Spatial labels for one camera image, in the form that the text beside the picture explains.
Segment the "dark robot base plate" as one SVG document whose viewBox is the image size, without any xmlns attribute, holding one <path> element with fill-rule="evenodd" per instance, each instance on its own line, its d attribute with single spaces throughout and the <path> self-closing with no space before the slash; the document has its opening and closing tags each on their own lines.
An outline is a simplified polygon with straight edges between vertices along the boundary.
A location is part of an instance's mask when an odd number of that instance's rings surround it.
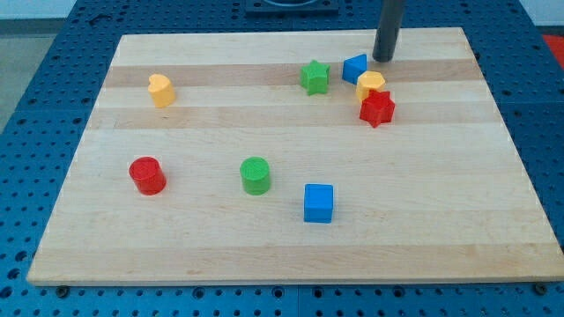
<svg viewBox="0 0 564 317">
<path fill-rule="evenodd" d="M 247 15 L 338 13 L 338 0 L 244 0 Z"/>
</svg>

